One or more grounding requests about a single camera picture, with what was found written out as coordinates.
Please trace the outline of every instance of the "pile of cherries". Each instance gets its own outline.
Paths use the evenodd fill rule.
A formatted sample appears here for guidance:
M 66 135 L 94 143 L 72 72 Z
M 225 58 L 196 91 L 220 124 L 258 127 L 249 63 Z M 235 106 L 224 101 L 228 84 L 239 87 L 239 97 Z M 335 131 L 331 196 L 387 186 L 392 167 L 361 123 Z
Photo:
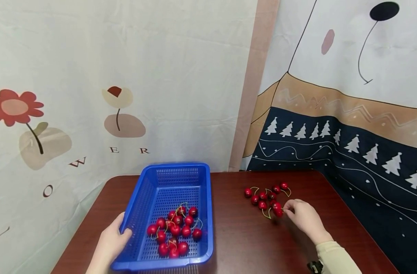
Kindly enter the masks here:
M 148 226 L 148 236 L 157 240 L 159 244 L 158 254 L 160 257 L 169 256 L 169 258 L 175 259 L 188 254 L 189 245 L 186 242 L 179 242 L 180 236 L 187 239 L 192 235 L 195 242 L 202 237 L 202 221 L 198 218 L 198 209 L 196 207 L 189 208 L 186 216 L 185 205 L 187 202 L 180 204 L 176 210 L 170 211 L 166 219 L 160 217 L 154 225 Z M 167 232 L 170 232 L 171 237 L 168 238 Z
M 283 216 L 283 208 L 282 205 L 277 202 L 277 194 L 280 192 L 284 192 L 286 196 L 291 195 L 291 190 L 288 187 L 288 184 L 286 182 L 281 182 L 280 185 L 273 185 L 272 190 L 269 190 L 268 188 L 265 188 L 265 191 L 260 191 L 260 193 L 257 195 L 257 191 L 260 188 L 258 187 L 252 187 L 252 188 L 246 188 L 245 189 L 245 198 L 251 198 L 251 204 L 254 206 L 258 206 L 258 208 L 262 211 L 263 216 L 267 217 L 268 219 L 271 219 L 271 215 L 269 212 L 272 210 L 276 217 Z M 268 209 L 269 202 L 269 210 L 268 210 L 268 216 L 265 215 L 264 210 Z

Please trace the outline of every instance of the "blue plastic basket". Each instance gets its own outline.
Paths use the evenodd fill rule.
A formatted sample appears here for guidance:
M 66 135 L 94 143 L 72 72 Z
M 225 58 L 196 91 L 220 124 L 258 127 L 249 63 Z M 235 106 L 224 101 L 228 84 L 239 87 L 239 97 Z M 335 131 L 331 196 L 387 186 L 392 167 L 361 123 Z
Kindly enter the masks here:
M 195 242 L 191 237 L 185 241 L 189 253 L 178 259 L 161 258 L 156 240 L 146 231 L 159 217 L 167 217 L 169 211 L 183 202 L 188 207 L 197 207 L 202 220 L 202 238 Z M 212 188 L 210 168 L 207 164 L 189 162 L 160 164 L 146 167 L 138 179 L 135 190 L 125 211 L 120 233 L 126 228 L 133 235 L 122 253 L 114 260 L 113 270 L 139 271 L 148 269 L 175 268 L 194 263 L 203 263 L 213 254 Z

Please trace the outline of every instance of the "black watch strap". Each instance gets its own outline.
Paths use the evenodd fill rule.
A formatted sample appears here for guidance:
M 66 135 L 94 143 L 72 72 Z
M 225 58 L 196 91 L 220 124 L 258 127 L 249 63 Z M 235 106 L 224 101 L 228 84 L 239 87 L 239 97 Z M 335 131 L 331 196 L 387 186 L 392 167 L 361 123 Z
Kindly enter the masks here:
M 321 274 L 321 271 L 323 271 L 323 264 L 320 261 L 312 261 L 307 264 L 307 268 L 309 268 L 310 272 L 313 274 Z

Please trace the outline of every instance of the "human hand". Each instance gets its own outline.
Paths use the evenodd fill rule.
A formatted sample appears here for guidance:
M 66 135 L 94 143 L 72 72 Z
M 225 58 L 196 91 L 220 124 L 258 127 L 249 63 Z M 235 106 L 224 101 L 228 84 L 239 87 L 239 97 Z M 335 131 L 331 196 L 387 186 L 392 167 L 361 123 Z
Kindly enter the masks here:
M 300 199 L 288 200 L 283 211 L 292 222 L 312 240 L 315 245 L 332 241 L 315 208 Z
M 96 250 L 88 267 L 87 274 L 107 273 L 111 263 L 119 256 L 124 249 L 128 240 L 132 236 L 131 229 L 125 229 L 123 234 L 120 234 L 119 227 L 124 219 L 124 212 L 102 231 Z

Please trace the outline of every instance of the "black nose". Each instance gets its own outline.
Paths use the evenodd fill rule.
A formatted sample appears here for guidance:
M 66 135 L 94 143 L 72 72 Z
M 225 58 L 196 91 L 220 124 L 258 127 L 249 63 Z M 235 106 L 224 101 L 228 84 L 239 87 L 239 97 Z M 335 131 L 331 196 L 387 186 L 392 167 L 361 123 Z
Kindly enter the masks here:
M 375 21 L 385 21 L 393 18 L 399 12 L 399 5 L 394 2 L 382 2 L 370 11 L 370 17 Z

